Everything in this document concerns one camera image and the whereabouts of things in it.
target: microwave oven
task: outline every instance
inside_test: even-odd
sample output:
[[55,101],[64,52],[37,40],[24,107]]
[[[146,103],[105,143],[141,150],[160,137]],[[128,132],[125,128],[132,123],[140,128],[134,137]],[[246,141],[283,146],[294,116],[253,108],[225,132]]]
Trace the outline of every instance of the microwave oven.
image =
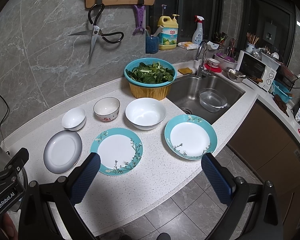
[[244,75],[262,79],[263,82],[251,81],[267,92],[269,91],[277,73],[274,69],[270,68],[261,60],[258,60],[247,52],[244,52],[239,71]]

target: scissors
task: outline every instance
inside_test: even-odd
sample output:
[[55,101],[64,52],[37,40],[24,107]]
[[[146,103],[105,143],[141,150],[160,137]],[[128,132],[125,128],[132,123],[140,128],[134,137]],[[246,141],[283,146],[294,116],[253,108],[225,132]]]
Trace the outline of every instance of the scissors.
[[[93,8],[97,8],[97,7],[101,7],[100,11],[98,12],[96,18],[94,19],[94,21],[92,21],[91,19],[91,11]],[[102,13],[102,11],[104,10],[105,8],[105,5],[104,4],[95,4],[93,5],[89,12],[88,12],[88,19],[89,19],[89,22],[91,24],[93,24],[93,30],[89,30],[89,31],[82,31],[82,32],[78,32],[78,33],[72,33],[72,34],[69,34],[69,36],[72,36],[72,35],[87,35],[87,36],[90,36],[91,35],[91,43],[90,43],[90,53],[89,53],[89,57],[91,57],[91,54],[92,54],[92,51],[93,51],[93,48],[94,48],[94,45],[96,44],[96,41],[97,41],[97,38],[98,36],[100,35],[102,37],[103,40],[105,40],[106,42],[108,43],[111,43],[111,44],[115,44],[115,43],[118,43],[120,42],[123,37],[124,37],[124,34],[123,32],[114,32],[114,33],[102,33],[101,29],[97,26],[97,21]],[[117,41],[109,41],[105,36],[112,36],[112,35],[116,35],[116,34],[121,34],[121,37],[117,40]]]

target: blue gripper pad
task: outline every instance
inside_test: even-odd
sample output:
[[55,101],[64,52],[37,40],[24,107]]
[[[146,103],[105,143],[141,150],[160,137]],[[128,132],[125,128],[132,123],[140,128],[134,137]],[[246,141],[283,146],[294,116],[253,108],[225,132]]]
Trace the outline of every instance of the blue gripper pad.
[[79,171],[79,176],[76,176],[75,169],[71,172],[71,174],[74,174],[74,177],[76,177],[76,179],[72,182],[71,174],[68,177],[71,183],[69,199],[72,205],[78,204],[82,201],[93,179],[98,173],[100,165],[100,156],[97,153],[90,153],[83,164],[80,167],[75,168],[79,168],[77,170]]
[[202,156],[201,167],[216,192],[220,202],[229,206],[232,201],[235,184],[233,190],[233,187],[229,185],[226,178],[223,176],[223,169],[226,168],[222,167],[211,153],[206,153]]

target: white speckled countertop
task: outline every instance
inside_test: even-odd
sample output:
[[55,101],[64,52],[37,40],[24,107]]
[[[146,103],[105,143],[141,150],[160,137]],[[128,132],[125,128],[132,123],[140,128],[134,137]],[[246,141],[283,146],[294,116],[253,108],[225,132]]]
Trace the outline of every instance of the white speckled countertop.
[[[197,64],[198,62],[190,61],[175,64],[175,67],[189,67],[195,70]],[[214,156],[236,132],[257,99],[279,117],[300,143],[297,131],[300,126],[290,111],[288,111],[290,117],[287,117],[274,103],[272,95],[247,79],[236,85],[243,89],[245,94],[213,124],[218,136]],[[93,114],[95,102],[103,97],[116,97],[121,103],[119,116],[111,122],[102,122]],[[89,155],[93,140],[102,131],[113,127],[124,127],[134,131],[144,146],[140,163],[131,172],[122,176],[98,173],[83,201],[75,206],[94,235],[116,229],[149,212],[175,194],[201,171],[200,161],[178,157],[168,148],[163,137],[167,122],[183,112],[165,98],[162,100],[167,108],[164,121],[153,130],[141,131],[132,126],[124,114],[126,106],[132,100],[134,97],[125,78],[117,79],[85,91],[45,111],[13,132],[2,143],[2,147],[12,154],[21,147],[27,148],[30,158],[25,168],[29,181],[50,183],[60,175],[46,169],[43,163],[43,151],[48,140],[55,133],[63,130],[61,119],[66,111],[81,106],[87,113],[86,124],[78,131],[83,147],[76,166],[81,165]],[[72,169],[63,175],[67,176],[71,171]],[[62,236],[69,239],[70,236],[58,212],[55,208],[52,210]]]

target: faucet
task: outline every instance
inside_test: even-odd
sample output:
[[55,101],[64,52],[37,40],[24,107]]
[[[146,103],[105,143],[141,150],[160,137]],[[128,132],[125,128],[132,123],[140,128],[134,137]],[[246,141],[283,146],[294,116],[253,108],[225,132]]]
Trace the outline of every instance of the faucet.
[[210,70],[209,71],[206,71],[204,70],[204,63],[205,63],[205,60],[206,60],[206,53],[207,53],[207,49],[208,49],[208,45],[205,41],[201,41],[199,47],[198,47],[198,50],[197,50],[197,54],[195,56],[195,60],[199,60],[199,56],[200,56],[200,52],[203,48],[203,56],[202,56],[202,60],[201,60],[201,63],[198,67],[198,71],[197,73],[195,74],[196,77],[198,78],[202,78],[202,77],[208,77],[210,75]]

